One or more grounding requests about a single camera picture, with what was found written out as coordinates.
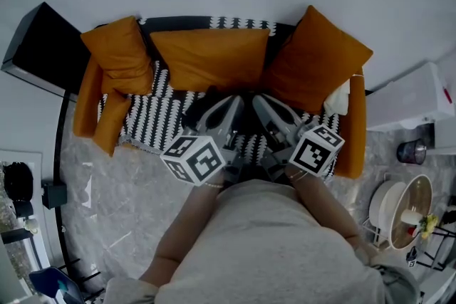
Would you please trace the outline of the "black garment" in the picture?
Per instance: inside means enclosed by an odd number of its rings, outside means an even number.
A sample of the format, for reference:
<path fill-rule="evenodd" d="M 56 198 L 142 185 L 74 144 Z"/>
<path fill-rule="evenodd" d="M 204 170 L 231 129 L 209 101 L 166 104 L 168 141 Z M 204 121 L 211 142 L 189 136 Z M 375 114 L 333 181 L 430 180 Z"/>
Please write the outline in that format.
<path fill-rule="evenodd" d="M 182 119 L 182 126 L 185 129 L 189 127 L 193 130 L 196 130 L 197 122 L 200 120 L 202 115 L 209 110 L 213 105 L 215 105 L 220 100 L 223 100 L 229 96 L 239 95 L 244 101 L 244 111 L 242 113 L 241 119 L 237 127 L 237 135 L 253 135 L 253 134 L 263 134 L 264 130 L 259 122 L 259 119 L 252 107 L 252 99 L 257 94 L 252 92 L 247 92 L 244 90 L 236 90 L 232 93 L 222 92 L 216 87 L 211 86 L 207 90 L 205 96 L 198 101 L 194 102 L 186 112 L 184 112 L 184 117 Z"/>

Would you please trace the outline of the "white round table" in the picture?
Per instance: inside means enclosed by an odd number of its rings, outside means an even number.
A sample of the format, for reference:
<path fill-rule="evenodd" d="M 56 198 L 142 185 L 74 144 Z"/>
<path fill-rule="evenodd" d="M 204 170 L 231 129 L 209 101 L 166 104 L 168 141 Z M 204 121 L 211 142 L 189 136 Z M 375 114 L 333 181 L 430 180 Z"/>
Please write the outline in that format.
<path fill-rule="evenodd" d="M 373 244 L 388 247 L 395 228 L 395 215 L 405 191 L 405 182 L 386 181 L 375 191 L 369 206 L 368 222 L 373 227 Z"/>

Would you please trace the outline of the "white cabinet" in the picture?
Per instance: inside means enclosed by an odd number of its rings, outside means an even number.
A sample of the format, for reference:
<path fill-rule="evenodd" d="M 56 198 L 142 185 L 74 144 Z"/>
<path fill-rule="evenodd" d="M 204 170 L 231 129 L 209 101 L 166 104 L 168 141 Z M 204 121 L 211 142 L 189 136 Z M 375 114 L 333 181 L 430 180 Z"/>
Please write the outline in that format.
<path fill-rule="evenodd" d="M 368 131 L 413 130 L 456 114 L 438 66 L 425 63 L 366 97 Z"/>

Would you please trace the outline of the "square orange cushion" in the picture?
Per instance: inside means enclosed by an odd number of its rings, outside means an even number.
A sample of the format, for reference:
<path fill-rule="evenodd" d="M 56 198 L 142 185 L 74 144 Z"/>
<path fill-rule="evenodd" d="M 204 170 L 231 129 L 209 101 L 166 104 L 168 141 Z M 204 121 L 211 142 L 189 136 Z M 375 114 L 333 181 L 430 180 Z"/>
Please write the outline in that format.
<path fill-rule="evenodd" d="M 263 72 L 261 86 L 293 108 L 318 114 L 325 99 L 372 55 L 369 47 L 310 5 Z"/>
<path fill-rule="evenodd" d="M 152 92 L 152 61 L 134 16 L 82 33 L 81 39 L 102 70 L 103 94 Z"/>

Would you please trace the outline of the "black cabinet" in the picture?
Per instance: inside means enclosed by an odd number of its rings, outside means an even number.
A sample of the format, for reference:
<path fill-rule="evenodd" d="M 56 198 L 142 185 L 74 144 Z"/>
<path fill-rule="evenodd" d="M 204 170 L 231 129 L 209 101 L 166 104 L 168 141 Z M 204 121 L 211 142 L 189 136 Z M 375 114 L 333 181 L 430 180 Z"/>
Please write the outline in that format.
<path fill-rule="evenodd" d="M 89 59 L 80 31 L 43 2 L 21 19 L 1 70 L 75 102 Z"/>

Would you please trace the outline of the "white candle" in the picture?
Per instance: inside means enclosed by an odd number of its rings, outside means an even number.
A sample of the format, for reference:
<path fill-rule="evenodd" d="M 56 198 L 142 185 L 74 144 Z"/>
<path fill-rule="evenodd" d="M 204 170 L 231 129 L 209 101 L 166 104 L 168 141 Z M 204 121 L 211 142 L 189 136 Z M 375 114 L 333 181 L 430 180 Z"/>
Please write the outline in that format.
<path fill-rule="evenodd" d="M 423 215 L 417 211 L 405 209 L 400 215 L 400 220 L 405 224 L 418 226 L 423 220 Z"/>

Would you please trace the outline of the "white cloth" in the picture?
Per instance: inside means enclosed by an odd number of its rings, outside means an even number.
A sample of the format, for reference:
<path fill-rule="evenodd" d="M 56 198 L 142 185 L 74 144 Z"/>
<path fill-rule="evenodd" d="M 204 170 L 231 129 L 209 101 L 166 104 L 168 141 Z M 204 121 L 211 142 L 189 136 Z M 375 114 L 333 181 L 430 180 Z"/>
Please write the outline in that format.
<path fill-rule="evenodd" d="M 350 80 L 335 89 L 323 103 L 325 113 L 328 116 L 347 115 L 350 91 Z"/>

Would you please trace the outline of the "black floor box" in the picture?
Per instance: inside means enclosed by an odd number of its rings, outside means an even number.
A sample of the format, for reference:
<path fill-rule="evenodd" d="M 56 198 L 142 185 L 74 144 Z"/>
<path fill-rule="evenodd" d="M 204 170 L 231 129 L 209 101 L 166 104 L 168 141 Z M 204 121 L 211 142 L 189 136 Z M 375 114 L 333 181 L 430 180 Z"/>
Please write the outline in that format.
<path fill-rule="evenodd" d="M 54 184 L 53 182 L 44 181 L 42 187 L 42 204 L 47 209 L 54 209 L 67 204 L 67 186 L 60 182 Z"/>

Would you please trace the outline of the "black curved floor strip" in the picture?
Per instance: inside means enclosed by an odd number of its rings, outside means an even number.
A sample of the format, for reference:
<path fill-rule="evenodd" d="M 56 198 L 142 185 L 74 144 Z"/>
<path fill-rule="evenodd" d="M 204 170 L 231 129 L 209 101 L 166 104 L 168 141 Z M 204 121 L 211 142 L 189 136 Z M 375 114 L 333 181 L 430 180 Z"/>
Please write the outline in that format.
<path fill-rule="evenodd" d="M 61 103 L 61 109 L 58 117 L 58 125 L 56 130 L 56 141 L 54 149 L 54 158 L 53 158 L 53 183 L 62 190 L 63 187 L 66 187 L 66 184 L 61 179 L 61 150 L 62 150 L 62 140 L 63 140 L 63 130 L 65 127 L 66 113 L 68 110 L 69 102 L 71 101 L 71 93 L 65 91 Z M 63 262 L 66 264 L 65 269 L 67 274 L 72 279 L 78 277 L 78 271 L 76 270 L 73 259 L 68 254 L 68 247 L 66 245 L 65 233 L 63 232 L 64 224 L 61 213 L 61 206 L 56 207 L 56 225 L 58 229 L 58 238 L 60 242 L 61 252 L 63 256 Z"/>

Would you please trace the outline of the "wide orange cushion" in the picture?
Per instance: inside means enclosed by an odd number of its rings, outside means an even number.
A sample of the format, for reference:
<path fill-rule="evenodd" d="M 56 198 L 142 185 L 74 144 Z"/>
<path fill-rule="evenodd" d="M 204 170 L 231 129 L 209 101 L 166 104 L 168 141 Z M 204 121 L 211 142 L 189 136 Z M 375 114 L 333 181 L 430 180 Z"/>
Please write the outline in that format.
<path fill-rule="evenodd" d="M 259 84 L 269 29 L 211 28 L 150 34 L 175 90 L 252 90 Z"/>

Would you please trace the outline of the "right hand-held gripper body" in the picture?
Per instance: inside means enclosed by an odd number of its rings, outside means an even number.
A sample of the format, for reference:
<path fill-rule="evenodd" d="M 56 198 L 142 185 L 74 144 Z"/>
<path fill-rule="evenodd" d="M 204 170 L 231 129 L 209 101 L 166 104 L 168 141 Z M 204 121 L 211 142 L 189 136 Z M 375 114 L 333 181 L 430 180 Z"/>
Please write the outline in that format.
<path fill-rule="evenodd" d="M 274 182 L 283 179 L 289 164 L 322 177 L 345 143 L 339 134 L 313 120 L 293 126 L 289 132 L 276 132 L 272 137 L 276 146 L 264 153 L 261 166 Z"/>

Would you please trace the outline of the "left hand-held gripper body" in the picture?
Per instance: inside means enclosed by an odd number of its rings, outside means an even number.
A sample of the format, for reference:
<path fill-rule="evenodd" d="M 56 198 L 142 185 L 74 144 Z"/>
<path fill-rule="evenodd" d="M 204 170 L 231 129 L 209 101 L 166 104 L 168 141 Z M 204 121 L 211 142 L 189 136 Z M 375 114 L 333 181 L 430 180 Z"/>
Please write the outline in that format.
<path fill-rule="evenodd" d="M 181 182 L 202 186 L 218 172 L 225 181 L 239 181 L 244 160 L 234 144 L 237 128 L 196 131 L 186 127 L 161 153 L 160 159 Z"/>

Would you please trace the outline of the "blue chair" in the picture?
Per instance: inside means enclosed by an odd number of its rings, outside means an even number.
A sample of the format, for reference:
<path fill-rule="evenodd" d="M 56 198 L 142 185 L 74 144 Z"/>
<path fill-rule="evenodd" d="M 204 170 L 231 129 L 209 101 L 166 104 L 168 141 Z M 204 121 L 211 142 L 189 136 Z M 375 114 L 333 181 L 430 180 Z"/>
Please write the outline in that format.
<path fill-rule="evenodd" d="M 41 294 L 56 298 L 60 292 L 66 304 L 86 304 L 76 282 L 58 268 L 48 267 L 28 276 L 35 290 Z"/>

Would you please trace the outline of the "yellow flowers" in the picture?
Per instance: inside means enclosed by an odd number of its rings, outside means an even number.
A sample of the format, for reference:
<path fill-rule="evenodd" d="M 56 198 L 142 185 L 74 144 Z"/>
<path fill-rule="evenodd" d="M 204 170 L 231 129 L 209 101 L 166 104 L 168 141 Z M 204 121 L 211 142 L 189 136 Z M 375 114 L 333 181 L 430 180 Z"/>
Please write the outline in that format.
<path fill-rule="evenodd" d="M 419 223 L 420 235 L 422 239 L 427 239 L 438 224 L 438 217 L 434 214 L 424 216 Z"/>

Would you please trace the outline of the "dark cup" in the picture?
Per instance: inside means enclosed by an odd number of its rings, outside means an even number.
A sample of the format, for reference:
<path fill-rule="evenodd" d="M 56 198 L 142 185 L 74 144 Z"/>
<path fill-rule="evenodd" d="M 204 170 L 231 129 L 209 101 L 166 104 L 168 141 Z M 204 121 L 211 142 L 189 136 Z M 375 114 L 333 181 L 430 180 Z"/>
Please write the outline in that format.
<path fill-rule="evenodd" d="M 30 201 L 13 201 L 16 218 L 27 219 L 34 215 L 33 206 Z"/>

